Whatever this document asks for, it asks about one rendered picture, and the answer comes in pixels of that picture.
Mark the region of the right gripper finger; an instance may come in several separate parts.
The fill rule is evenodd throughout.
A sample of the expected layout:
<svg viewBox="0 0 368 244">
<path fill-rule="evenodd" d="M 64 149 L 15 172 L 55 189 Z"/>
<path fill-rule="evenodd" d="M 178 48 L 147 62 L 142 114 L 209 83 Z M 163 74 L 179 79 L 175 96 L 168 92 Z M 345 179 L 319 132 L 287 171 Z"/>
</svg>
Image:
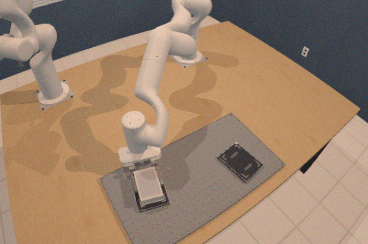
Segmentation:
<svg viewBox="0 0 368 244">
<path fill-rule="evenodd" d="M 17 61 L 17 60 L 16 60 Z M 18 65 L 19 65 L 19 67 L 23 67 L 23 63 L 22 63 L 22 61 L 17 61 L 17 63 L 18 63 Z"/>
</svg>

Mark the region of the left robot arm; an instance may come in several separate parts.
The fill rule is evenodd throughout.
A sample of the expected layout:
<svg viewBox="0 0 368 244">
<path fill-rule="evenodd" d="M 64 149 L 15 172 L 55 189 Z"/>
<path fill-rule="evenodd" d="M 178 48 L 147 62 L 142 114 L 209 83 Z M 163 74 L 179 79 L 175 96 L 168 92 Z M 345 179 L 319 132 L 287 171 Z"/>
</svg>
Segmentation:
<svg viewBox="0 0 368 244">
<path fill-rule="evenodd" d="M 146 123 L 145 116 L 138 111 L 130 111 L 122 117 L 123 131 L 130 152 L 138 154 L 144 152 L 148 146 L 161 147 L 164 144 L 169 116 L 159 98 L 158 89 L 167 56 L 176 55 L 173 56 L 174 59 L 181 64 L 190 65 L 201 61 L 202 54 L 197 51 L 198 29 L 211 9 L 211 0 L 172 0 L 172 10 L 175 10 L 176 14 L 171 22 L 155 28 L 149 34 L 134 94 L 153 107 L 156 123 Z M 190 14 L 194 17 L 191 18 Z"/>
</svg>

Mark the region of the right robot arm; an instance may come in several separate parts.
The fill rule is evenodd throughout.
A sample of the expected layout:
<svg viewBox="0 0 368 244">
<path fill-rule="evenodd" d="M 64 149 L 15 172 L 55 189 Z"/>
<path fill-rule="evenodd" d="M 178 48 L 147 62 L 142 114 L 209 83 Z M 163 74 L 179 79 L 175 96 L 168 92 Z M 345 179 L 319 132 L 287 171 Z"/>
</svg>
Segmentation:
<svg viewBox="0 0 368 244">
<path fill-rule="evenodd" d="M 38 100 L 43 105 L 55 105 L 69 94 L 68 85 L 59 80 L 51 56 L 57 33 L 50 24 L 34 25 L 29 18 L 32 8 L 33 0 L 0 0 L 0 18 L 12 22 L 10 34 L 14 36 L 0 36 L 0 57 L 28 61 L 41 50 L 30 60 L 30 67 L 42 91 Z"/>
</svg>

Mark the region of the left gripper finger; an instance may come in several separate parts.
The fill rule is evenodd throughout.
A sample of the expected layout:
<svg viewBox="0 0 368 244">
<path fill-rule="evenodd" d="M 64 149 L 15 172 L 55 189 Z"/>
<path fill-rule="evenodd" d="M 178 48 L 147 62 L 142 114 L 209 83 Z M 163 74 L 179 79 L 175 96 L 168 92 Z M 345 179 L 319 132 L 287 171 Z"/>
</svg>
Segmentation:
<svg viewBox="0 0 368 244">
<path fill-rule="evenodd" d="M 158 165 L 157 165 L 157 161 L 151 161 L 151 158 L 148 158 L 148 159 L 144 159 L 144 164 L 147 164 L 147 163 L 151 163 L 151 166 L 155 166 L 156 168 L 156 171 L 157 171 L 157 176 L 158 176 L 158 179 L 160 180 L 160 186 L 163 186 L 163 181 L 162 181 L 162 178 L 161 178 L 161 175 L 160 175 L 160 172 L 159 172 L 159 169 L 158 169 Z"/>
<path fill-rule="evenodd" d="M 135 184 L 136 183 L 136 181 L 134 180 L 134 176 L 133 176 L 133 172 L 132 171 L 135 171 L 136 169 L 135 169 L 135 166 L 139 166 L 139 165 L 141 165 L 141 162 L 140 161 L 136 161 L 136 162 L 133 162 L 133 166 L 130 166 L 129 167 L 129 170 L 130 170 L 130 174 L 131 174 L 131 178 L 132 178 L 132 183 L 133 183 L 133 187 L 134 187 L 134 191 L 135 191 L 135 193 L 136 192 L 138 192 L 138 190 L 137 190 L 137 185 Z"/>
</svg>

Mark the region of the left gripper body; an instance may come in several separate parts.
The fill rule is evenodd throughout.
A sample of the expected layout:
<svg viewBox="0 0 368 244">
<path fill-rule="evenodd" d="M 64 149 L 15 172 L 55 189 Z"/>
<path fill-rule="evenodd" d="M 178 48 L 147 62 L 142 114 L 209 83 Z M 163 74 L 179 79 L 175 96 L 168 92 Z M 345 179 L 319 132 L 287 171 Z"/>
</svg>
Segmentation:
<svg viewBox="0 0 368 244">
<path fill-rule="evenodd" d="M 138 154 L 136 153 L 134 154 L 130 152 L 128 147 L 126 146 L 126 147 L 119 148 L 118 153 L 119 153 L 121 165 L 123 167 L 131 166 L 133 165 L 133 162 L 136 162 L 136 161 L 140 161 L 141 163 L 144 163 L 143 160 L 148 159 L 148 158 L 151 158 L 151 160 L 156 160 L 156 159 L 161 158 L 160 147 L 152 147 L 152 146 L 148 146 L 146 151 L 142 153 L 138 153 Z"/>
</svg>

